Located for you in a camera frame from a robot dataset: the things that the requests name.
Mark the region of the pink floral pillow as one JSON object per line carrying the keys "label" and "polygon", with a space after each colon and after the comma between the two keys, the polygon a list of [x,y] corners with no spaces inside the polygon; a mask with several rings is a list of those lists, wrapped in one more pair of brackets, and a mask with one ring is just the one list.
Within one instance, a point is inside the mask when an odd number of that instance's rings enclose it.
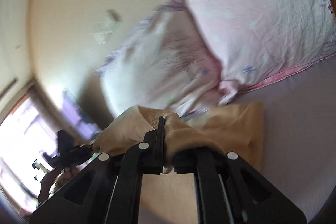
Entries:
{"label": "pink floral pillow", "polygon": [[263,88],[335,54],[332,0],[173,0],[221,64],[223,97]]}
{"label": "pink floral pillow", "polygon": [[174,2],[140,21],[96,74],[115,118],[134,105],[185,116],[217,106],[223,96],[218,60],[187,8]]}

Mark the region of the left pink floral pillow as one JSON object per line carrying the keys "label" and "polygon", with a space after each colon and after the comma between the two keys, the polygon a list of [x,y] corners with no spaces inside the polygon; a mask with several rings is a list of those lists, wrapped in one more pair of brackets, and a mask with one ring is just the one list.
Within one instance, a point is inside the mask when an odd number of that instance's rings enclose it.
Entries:
{"label": "left pink floral pillow", "polygon": [[140,21],[96,74],[115,118],[134,105],[185,116],[217,106],[223,96],[218,60],[187,8],[174,2]]}

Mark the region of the window with frame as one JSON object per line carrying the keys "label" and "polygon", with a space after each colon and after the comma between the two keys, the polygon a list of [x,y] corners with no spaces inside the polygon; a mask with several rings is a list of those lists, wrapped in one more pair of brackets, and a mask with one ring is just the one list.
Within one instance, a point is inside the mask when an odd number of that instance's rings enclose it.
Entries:
{"label": "window with frame", "polygon": [[1,191],[20,215],[37,207],[41,180],[52,169],[42,155],[56,154],[56,133],[65,127],[36,79],[2,97]]}

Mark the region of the lilac bed sheet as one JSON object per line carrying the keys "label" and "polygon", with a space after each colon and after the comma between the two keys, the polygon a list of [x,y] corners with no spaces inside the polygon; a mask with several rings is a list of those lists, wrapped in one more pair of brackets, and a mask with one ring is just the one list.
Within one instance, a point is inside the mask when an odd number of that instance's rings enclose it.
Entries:
{"label": "lilac bed sheet", "polygon": [[309,223],[335,223],[335,58],[236,103],[264,104],[262,175]]}

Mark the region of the right pink floral pillow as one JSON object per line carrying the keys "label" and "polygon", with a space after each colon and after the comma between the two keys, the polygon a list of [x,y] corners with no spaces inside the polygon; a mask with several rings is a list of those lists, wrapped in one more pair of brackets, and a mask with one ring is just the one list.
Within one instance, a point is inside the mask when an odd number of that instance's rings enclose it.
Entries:
{"label": "right pink floral pillow", "polygon": [[221,64],[223,97],[263,88],[335,54],[332,0],[173,0]]}

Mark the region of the tan long-sleeve shirt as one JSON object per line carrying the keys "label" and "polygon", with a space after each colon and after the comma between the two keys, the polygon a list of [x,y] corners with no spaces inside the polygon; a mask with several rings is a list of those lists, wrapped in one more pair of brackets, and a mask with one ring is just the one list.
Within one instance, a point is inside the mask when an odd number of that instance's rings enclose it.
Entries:
{"label": "tan long-sleeve shirt", "polygon": [[93,143],[94,152],[111,156],[125,153],[143,141],[145,134],[165,118],[167,163],[163,174],[143,178],[140,204],[168,223],[197,223],[194,179],[171,170],[177,152],[209,147],[217,152],[236,152],[256,170],[261,169],[264,143],[262,102],[215,107],[198,118],[184,122],[168,110],[132,106],[117,117]]}

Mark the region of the white wall socket panel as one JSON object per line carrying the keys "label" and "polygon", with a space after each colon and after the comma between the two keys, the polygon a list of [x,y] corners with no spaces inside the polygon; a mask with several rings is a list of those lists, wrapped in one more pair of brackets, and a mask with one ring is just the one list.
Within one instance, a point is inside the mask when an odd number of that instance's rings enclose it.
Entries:
{"label": "white wall socket panel", "polygon": [[98,44],[109,42],[121,22],[121,15],[116,10],[106,10],[105,14],[96,20],[93,28],[93,37],[96,42]]}

